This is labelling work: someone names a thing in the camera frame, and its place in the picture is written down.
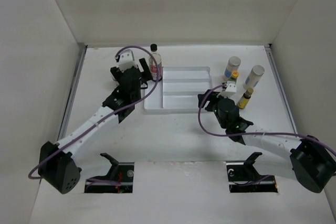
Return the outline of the dark sauce bottle black cap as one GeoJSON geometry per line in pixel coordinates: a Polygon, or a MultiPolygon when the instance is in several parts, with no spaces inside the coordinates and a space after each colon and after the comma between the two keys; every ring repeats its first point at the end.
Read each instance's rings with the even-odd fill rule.
{"type": "Polygon", "coordinates": [[[149,68],[154,82],[161,81],[163,77],[162,57],[157,51],[157,44],[150,45],[149,68]]]}

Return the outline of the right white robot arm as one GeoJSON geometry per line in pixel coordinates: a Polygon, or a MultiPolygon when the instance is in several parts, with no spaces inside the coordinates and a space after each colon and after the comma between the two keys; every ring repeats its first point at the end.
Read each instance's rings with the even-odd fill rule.
{"type": "Polygon", "coordinates": [[[198,94],[198,108],[212,112],[223,137],[244,146],[260,149],[241,161],[239,170],[228,169],[229,181],[240,187],[250,187],[271,176],[296,180],[313,193],[323,191],[335,176],[335,151],[314,136],[263,130],[239,114],[239,108],[230,98],[215,89],[198,94]]]}

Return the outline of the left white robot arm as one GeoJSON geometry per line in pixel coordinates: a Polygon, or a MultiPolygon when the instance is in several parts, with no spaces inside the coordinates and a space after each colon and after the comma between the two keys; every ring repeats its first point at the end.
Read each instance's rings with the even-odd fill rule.
{"type": "Polygon", "coordinates": [[[110,69],[117,87],[103,101],[102,106],[82,126],[56,143],[46,142],[40,149],[38,175],[61,194],[67,194],[80,180],[82,168],[76,164],[80,149],[94,141],[104,127],[120,124],[144,98],[142,85],[152,80],[144,58],[121,60],[110,69]]]}

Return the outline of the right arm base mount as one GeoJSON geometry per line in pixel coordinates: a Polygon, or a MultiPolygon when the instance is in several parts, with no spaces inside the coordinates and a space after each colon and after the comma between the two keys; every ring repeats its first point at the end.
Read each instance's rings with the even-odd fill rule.
{"type": "Polygon", "coordinates": [[[244,161],[226,162],[229,191],[231,193],[277,193],[273,175],[261,175],[254,168],[261,152],[252,153],[244,161]]]}

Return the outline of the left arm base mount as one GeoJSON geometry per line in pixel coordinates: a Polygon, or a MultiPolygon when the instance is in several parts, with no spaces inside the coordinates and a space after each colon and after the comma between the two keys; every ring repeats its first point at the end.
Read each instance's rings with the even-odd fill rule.
{"type": "Polygon", "coordinates": [[[133,192],[135,163],[119,162],[107,153],[100,156],[111,164],[105,175],[88,178],[85,183],[86,194],[129,194],[133,192]]]}

